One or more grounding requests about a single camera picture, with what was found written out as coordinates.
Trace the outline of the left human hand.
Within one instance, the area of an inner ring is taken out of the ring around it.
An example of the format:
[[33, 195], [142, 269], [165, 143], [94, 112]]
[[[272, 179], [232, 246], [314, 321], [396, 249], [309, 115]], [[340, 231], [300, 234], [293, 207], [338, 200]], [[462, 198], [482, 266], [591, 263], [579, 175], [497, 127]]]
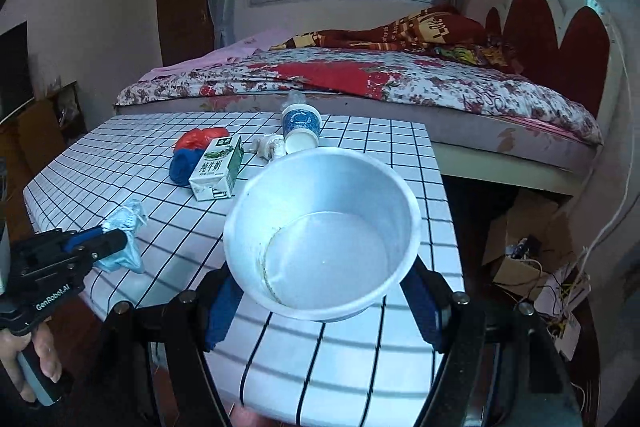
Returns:
[[60, 399], [62, 364], [46, 322], [23, 336], [2, 329], [1, 364], [24, 401], [50, 407]]

